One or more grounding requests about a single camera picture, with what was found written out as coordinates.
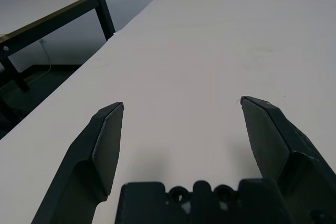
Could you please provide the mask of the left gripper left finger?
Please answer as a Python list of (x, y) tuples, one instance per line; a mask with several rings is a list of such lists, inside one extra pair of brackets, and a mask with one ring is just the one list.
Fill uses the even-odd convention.
[(120, 153), (124, 105), (100, 109), (69, 146), (32, 222), (92, 223), (108, 199)]

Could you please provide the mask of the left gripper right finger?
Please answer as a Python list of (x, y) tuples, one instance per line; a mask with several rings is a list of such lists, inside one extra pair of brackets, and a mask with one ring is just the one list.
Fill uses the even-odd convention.
[(276, 182), (294, 223), (335, 223), (335, 173), (313, 143), (270, 102), (240, 104), (260, 173)]

